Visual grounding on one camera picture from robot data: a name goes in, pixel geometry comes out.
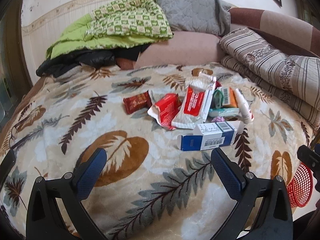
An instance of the white bottle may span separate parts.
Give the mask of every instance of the white bottle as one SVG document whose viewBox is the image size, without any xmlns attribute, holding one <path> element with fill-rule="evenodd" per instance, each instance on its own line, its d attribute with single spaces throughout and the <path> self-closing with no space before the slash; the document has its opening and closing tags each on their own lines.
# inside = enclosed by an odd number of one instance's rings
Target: white bottle
<svg viewBox="0 0 320 240">
<path fill-rule="evenodd" d="M 249 108 L 247 100 L 240 93 L 238 89 L 234 90 L 238 108 L 240 109 L 242 119 L 244 123 L 251 123 L 254 120 L 253 114 Z"/>
</svg>

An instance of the red plastic basket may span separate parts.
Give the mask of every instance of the red plastic basket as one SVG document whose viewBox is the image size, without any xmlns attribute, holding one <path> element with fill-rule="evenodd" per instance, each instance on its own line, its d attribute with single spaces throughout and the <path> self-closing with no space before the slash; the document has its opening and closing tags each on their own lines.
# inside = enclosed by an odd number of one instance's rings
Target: red plastic basket
<svg viewBox="0 0 320 240">
<path fill-rule="evenodd" d="M 313 189 L 311 170 L 300 164 L 293 180 L 287 186 L 291 207 L 304 207 L 308 204 Z"/>
</svg>

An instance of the metal bolt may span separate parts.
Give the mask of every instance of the metal bolt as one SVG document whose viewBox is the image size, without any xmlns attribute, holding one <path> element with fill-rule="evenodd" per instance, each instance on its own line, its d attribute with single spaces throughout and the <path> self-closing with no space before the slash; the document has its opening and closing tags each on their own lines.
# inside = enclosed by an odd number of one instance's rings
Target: metal bolt
<svg viewBox="0 0 320 240">
<path fill-rule="evenodd" d="M 42 177 L 41 176 L 39 176 L 38 178 L 36 178 L 36 182 L 41 182 L 42 181 Z"/>
<path fill-rule="evenodd" d="M 279 182 L 282 182 L 282 181 L 283 181 L 283 178 L 282 178 L 280 175 L 277 175 L 277 176 L 276 176 L 276 180 L 279 181 Z"/>
<path fill-rule="evenodd" d="M 66 174 L 63 175 L 65 179 L 70 179 L 72 177 L 72 172 L 67 172 Z"/>
<path fill-rule="evenodd" d="M 254 174 L 252 173 L 252 172 L 247 172 L 246 174 L 245 174 L 245 176 L 248 178 L 248 179 L 253 179 L 254 178 Z"/>
</svg>

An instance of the green blanket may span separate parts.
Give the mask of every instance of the green blanket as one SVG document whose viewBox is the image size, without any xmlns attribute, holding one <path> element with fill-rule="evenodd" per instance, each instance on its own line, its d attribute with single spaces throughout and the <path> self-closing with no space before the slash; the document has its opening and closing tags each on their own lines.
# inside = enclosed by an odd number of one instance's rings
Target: green blanket
<svg viewBox="0 0 320 240">
<path fill-rule="evenodd" d="M 172 37 L 167 18 L 155 0 L 115 0 L 69 25 L 47 49 L 46 58 L 84 48 L 131 48 Z"/>
</svg>

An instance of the blue and white box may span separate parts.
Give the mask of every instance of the blue and white box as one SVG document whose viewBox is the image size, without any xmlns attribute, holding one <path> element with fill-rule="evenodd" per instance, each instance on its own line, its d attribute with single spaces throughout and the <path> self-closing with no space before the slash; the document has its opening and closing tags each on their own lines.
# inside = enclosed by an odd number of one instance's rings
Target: blue and white box
<svg viewBox="0 0 320 240">
<path fill-rule="evenodd" d="M 198 124 L 193 135 L 179 135 L 178 148 L 182 151 L 204 151 L 233 144 L 237 133 L 242 133 L 241 121 Z"/>
</svg>

